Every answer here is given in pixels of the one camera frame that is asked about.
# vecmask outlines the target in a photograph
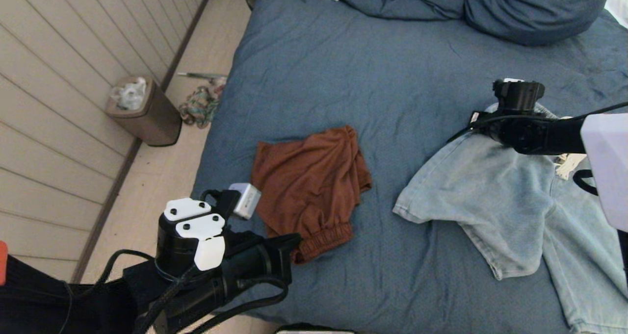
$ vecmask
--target pillow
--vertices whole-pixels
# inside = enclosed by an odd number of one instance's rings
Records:
[[[605,7],[622,26],[628,28],[628,0],[606,0]]]
[[[528,46],[554,43],[587,30],[606,0],[465,0],[470,26]]]

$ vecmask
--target bed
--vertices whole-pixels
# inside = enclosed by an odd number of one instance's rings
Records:
[[[354,239],[292,267],[289,296],[249,312],[379,334],[567,333],[547,266],[496,281],[453,222],[393,214],[414,173],[473,110],[495,102],[498,77],[546,86],[541,103],[578,115],[628,97],[628,32],[606,11],[565,41],[525,47],[464,21],[368,17],[327,0],[256,0],[193,197],[248,181],[258,141],[283,142],[344,125],[359,135],[373,187],[351,222]],[[231,221],[265,235],[263,222]],[[276,293],[254,287],[233,305]]]

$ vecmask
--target trash can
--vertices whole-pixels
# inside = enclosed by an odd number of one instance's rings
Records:
[[[144,100],[136,110],[124,110],[117,102],[109,99],[107,115],[123,126],[132,135],[150,146],[170,146],[177,142],[181,132],[181,116],[170,103],[163,91],[150,77],[146,80]],[[137,83],[139,77],[125,77],[116,86],[124,87],[128,83]]]

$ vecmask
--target floor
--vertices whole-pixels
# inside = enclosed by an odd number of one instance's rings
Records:
[[[209,0],[177,71],[224,73],[240,42],[251,11],[244,0]],[[183,102],[203,80],[174,77],[166,95],[175,105]],[[94,282],[109,256],[119,249],[155,255],[157,220],[168,200],[190,195],[209,128],[184,126],[176,145],[151,148],[143,144],[110,212],[82,281]],[[110,279],[139,262],[121,256]],[[238,316],[209,331],[213,334],[271,334],[278,325]]]

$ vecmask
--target plastic bag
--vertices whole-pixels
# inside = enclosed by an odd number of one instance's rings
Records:
[[[144,92],[146,91],[146,80],[143,77],[137,78],[137,83],[128,83],[124,88],[115,86],[111,89],[109,97],[117,103],[121,110],[137,110],[142,106]]]

